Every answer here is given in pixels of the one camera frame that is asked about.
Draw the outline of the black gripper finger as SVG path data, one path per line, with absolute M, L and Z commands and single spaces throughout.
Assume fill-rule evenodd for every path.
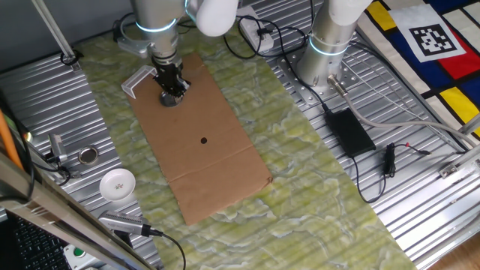
M 173 88 L 173 96 L 176 98 L 183 98 L 185 92 L 190 88 L 191 83 L 187 80 L 179 78 L 175 81 Z
M 163 89 L 160 96 L 161 101 L 175 101 L 176 96 L 173 94 L 174 88 L 168 82 L 162 82 L 161 87 Z

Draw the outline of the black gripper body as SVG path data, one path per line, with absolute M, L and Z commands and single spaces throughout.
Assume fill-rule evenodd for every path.
M 177 79 L 182 78 L 182 61 L 166 62 L 161 61 L 159 58 L 151 57 L 152 63 L 155 66 L 157 75 L 154 80 L 161 86 L 161 83 L 169 83 L 173 88 Z

